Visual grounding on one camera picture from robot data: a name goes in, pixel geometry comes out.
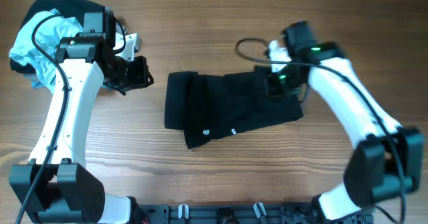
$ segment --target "black cloth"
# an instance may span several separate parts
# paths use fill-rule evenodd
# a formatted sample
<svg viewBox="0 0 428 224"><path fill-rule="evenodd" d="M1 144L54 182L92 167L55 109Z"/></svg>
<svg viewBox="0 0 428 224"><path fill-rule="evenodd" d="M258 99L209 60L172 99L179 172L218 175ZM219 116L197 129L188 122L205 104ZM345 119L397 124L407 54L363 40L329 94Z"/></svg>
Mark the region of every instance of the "black cloth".
<svg viewBox="0 0 428 224"><path fill-rule="evenodd" d="M21 28L38 12L50 11L57 9L65 17L76 17L80 25L83 26L84 16L87 12L102 11L104 6L88 0L35 0L29 8L27 15L22 21ZM11 60L11 69L20 74L34 74L35 69L31 64L22 66L21 64Z"/></svg>
<svg viewBox="0 0 428 224"><path fill-rule="evenodd" d="M303 117L297 95L271 99L264 80L269 68L225 76L171 73L165 102L165 128L184 130L187 148L212 139Z"/></svg>

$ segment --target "wood grain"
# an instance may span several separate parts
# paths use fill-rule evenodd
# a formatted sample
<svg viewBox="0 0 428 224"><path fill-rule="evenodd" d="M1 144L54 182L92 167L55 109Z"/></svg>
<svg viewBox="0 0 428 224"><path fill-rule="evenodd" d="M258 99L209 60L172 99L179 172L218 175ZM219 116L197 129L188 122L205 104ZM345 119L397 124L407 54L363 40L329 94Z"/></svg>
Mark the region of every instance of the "wood grain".
<svg viewBox="0 0 428 224"><path fill-rule="evenodd" d="M0 223L20 203L8 183L26 163L51 94L10 71L8 53L35 0L0 0ZM298 122L215 140L187 150L183 133L163 126L167 76L247 72L235 56L242 37L277 39L308 20L319 39L341 44L362 82L403 125L428 130L428 0L91 0L109 5L143 39L155 84L126 97L101 90L88 132L88 170L106 190L139 203L279 203L308 201L338 184L352 152L329 107L312 94ZM257 53L251 46L247 51ZM428 218L427 159L420 191L408 199L407 223ZM398 201L385 203L398 215ZM377 215L378 223L385 219Z"/></svg>

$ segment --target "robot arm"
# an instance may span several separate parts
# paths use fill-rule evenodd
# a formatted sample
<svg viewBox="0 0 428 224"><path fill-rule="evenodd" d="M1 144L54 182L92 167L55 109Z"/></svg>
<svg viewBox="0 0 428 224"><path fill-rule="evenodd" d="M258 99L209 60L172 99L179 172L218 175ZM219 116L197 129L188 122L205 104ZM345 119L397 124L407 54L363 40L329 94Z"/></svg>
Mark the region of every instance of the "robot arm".
<svg viewBox="0 0 428 224"><path fill-rule="evenodd" d="M351 62L336 45L318 45L306 22L287 28L284 42L287 49L279 47L276 41L270 44L271 60L292 60L328 67L346 76L362 92L389 134L394 136L404 166L405 192L416 191L421 175L423 135L415 128L404 129L389 116L361 84ZM385 143L385 133L349 83L321 68L274 65L272 72L270 78L273 79L284 79L286 76L288 83L277 82L285 91L304 82L315 89L343 125L354 149L344 174L344 183L313 200L321 212L321 222L337 222L363 208L371 208L375 203L399 196L401 187L396 163L385 159L386 153L391 152Z"/></svg>
<svg viewBox="0 0 428 224"><path fill-rule="evenodd" d="M55 151L26 206L34 223L139 222L132 216L138 212L133 198L105 193L102 183L85 169L86 136L100 87L105 84L125 93L153 83L145 57L134 57L134 52L141 46L138 34L124 36L116 33L115 21L108 9L101 13L87 13L84 32L76 37L65 37L58 45L56 61L68 79L68 103ZM57 70L47 120L29 163L14 165L11 170L9 182L21 203L47 156L47 146L53 138L64 101L63 87ZM57 181L51 183L54 176Z"/></svg>

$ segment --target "wooden table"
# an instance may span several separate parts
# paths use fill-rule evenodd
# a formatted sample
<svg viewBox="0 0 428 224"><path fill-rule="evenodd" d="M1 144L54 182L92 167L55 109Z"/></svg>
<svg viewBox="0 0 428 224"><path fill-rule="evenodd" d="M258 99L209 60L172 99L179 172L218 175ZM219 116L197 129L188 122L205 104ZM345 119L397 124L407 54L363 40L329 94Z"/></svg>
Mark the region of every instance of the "wooden table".
<svg viewBox="0 0 428 224"><path fill-rule="evenodd" d="M35 0L0 0L0 223L20 203L9 186L11 165L26 163L51 101L11 72L9 49ZM309 201L342 178L352 153L326 103L312 94L297 122L214 140L187 150L183 133L164 128L167 76L198 71L247 72L234 54L242 37L279 38L308 20L319 39L341 44L365 86L404 126L428 131L428 0L91 0L109 5L143 39L155 84L129 92L101 90L86 144L87 168L106 191L141 204ZM261 51L252 48L254 54ZM427 159L407 223L428 218ZM398 200L384 203L398 216ZM378 223L384 218L377 215Z"/></svg>

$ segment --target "light blue cloth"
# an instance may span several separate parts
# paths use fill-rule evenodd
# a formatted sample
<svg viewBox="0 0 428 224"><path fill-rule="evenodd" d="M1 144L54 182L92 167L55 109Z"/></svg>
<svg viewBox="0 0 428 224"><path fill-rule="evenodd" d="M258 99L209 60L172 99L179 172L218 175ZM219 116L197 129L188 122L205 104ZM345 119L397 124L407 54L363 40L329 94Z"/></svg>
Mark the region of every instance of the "light blue cloth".
<svg viewBox="0 0 428 224"><path fill-rule="evenodd" d="M36 71L40 83L52 93L55 90L56 69L55 66L35 48L31 41L31 35L35 26L46 17L59 13L57 9L36 13L19 31L15 44L9 52L9 58L25 66L31 64ZM55 58L55 46L62 37L74 37L82 32L83 28L75 17L54 17L43 23L35 35L36 42L51 57ZM42 87L40 83L32 80L34 88Z"/></svg>

